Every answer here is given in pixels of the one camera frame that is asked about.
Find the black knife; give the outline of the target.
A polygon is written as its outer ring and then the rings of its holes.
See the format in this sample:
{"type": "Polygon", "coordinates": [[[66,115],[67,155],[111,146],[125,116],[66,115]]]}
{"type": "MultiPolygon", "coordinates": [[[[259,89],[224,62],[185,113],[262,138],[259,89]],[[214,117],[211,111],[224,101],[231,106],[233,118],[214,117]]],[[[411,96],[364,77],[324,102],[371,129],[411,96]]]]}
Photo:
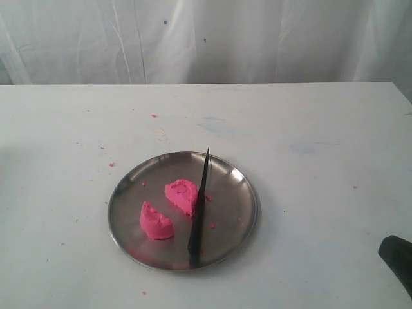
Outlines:
{"type": "Polygon", "coordinates": [[[189,265],[191,269],[199,267],[200,264],[201,244],[203,237],[203,218],[205,209],[205,188],[209,170],[209,152],[210,150],[208,149],[203,165],[201,184],[197,195],[195,212],[192,217],[191,233],[187,245],[187,251],[189,253],[189,265]]]}

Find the pink dough lump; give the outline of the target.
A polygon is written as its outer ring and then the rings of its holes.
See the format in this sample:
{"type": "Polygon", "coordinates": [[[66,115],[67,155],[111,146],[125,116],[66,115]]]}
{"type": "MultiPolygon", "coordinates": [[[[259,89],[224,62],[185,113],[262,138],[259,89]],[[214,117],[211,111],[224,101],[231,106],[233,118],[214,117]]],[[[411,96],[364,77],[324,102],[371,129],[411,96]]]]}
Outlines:
{"type": "Polygon", "coordinates": [[[142,204],[139,222],[142,230],[151,240],[169,239],[174,236],[172,221],[147,201],[142,204]]]}
{"type": "Polygon", "coordinates": [[[164,193],[166,198],[184,214],[190,218],[193,216],[198,195],[197,186],[193,182],[177,179],[165,186],[164,193]]]}

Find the round steel plate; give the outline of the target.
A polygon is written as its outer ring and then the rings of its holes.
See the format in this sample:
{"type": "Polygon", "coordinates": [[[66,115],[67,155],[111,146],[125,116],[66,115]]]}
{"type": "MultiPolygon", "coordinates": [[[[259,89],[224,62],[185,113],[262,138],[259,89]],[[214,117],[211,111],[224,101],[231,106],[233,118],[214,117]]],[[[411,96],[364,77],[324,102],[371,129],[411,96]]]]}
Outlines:
{"type": "Polygon", "coordinates": [[[246,243],[256,226],[259,207],[256,190],[232,164],[216,156],[182,151],[161,154],[129,171],[113,191],[108,223],[113,240],[132,260],[157,270],[188,272],[219,263],[246,243]],[[206,158],[209,170],[201,253],[192,257],[187,251],[192,220],[167,199],[164,190],[177,179],[200,185],[206,158]],[[171,219],[174,236],[149,239],[140,226],[146,201],[171,219]]]}

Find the white backdrop curtain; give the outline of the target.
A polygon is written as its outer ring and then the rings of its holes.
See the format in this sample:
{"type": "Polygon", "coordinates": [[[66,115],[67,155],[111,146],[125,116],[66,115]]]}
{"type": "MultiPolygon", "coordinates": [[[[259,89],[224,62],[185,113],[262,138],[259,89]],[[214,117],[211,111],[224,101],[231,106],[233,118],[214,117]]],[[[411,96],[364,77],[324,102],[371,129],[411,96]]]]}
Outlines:
{"type": "Polygon", "coordinates": [[[13,84],[390,80],[411,85],[410,1],[2,1],[13,84]]]}

